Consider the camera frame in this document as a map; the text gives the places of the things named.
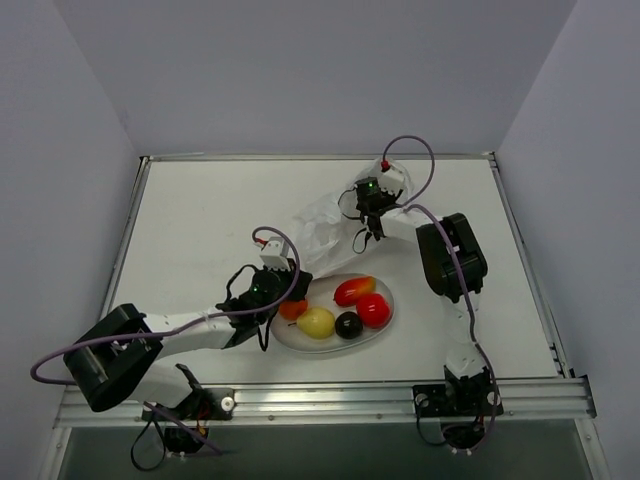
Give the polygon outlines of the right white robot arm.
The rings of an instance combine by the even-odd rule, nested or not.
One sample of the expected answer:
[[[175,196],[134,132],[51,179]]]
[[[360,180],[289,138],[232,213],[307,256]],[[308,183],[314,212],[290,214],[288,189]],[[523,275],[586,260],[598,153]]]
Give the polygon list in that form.
[[[402,206],[400,194],[383,189],[375,177],[356,181],[355,192],[359,220],[373,238],[417,246],[426,282],[446,311],[444,400],[455,412],[469,411],[481,391],[495,386],[475,331],[488,264],[469,221],[461,213],[439,217],[422,205]]]

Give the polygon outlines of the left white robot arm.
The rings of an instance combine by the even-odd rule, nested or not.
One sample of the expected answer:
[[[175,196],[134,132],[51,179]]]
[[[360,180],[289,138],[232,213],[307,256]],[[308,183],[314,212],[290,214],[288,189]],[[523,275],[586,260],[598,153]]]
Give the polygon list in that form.
[[[234,348],[258,337],[268,344],[261,326],[276,316],[278,300],[306,298],[313,275],[263,267],[254,271],[244,293],[208,312],[151,315],[133,304],[116,307],[63,355],[76,385],[94,412],[125,400],[157,402],[179,419],[194,417],[202,405],[195,377],[181,365],[164,368],[158,360],[203,349]]]

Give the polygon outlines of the orange fake fruit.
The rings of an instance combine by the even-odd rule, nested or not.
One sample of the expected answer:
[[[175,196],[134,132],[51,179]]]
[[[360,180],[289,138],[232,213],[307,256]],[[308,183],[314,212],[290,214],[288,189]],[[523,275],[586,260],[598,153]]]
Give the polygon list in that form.
[[[295,322],[303,313],[308,310],[308,300],[284,301],[279,305],[279,315],[291,322]]]

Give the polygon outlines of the dark fake fruit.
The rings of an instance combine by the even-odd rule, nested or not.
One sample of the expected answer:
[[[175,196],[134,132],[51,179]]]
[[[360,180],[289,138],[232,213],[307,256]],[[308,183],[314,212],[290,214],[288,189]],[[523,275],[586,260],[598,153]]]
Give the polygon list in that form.
[[[338,337],[345,340],[353,340],[362,335],[364,326],[357,313],[347,311],[336,318],[334,329]]]

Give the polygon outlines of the red yellow fake peach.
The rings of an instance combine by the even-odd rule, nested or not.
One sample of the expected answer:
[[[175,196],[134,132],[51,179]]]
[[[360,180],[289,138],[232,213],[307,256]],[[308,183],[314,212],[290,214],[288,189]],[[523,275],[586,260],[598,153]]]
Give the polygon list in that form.
[[[361,297],[373,293],[376,280],[372,276],[354,277],[342,282],[334,291],[333,300],[339,307],[354,306]]]

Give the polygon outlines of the red fake apple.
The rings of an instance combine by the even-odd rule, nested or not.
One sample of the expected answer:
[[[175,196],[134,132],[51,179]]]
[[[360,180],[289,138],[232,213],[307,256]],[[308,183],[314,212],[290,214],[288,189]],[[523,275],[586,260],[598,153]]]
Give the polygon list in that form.
[[[363,325],[370,329],[380,329],[392,317],[392,309],[386,299],[378,293],[361,297],[356,303],[356,313]]]

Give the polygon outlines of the yellow fake pear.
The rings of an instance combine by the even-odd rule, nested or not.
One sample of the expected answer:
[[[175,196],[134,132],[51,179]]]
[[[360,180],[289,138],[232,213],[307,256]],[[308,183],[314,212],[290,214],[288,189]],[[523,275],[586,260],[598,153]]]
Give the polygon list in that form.
[[[324,340],[335,331],[334,314],[323,307],[311,307],[304,312],[288,315],[285,319],[293,323],[303,334],[311,339]]]

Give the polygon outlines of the white plastic bag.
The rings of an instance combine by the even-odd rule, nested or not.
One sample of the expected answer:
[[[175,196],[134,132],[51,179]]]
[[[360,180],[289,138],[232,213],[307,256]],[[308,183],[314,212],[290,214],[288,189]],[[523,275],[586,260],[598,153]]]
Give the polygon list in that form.
[[[310,194],[291,218],[291,234],[302,267],[315,277],[328,276],[354,261],[352,242],[363,227],[356,209],[355,183],[382,176],[380,158],[343,179],[343,185]]]

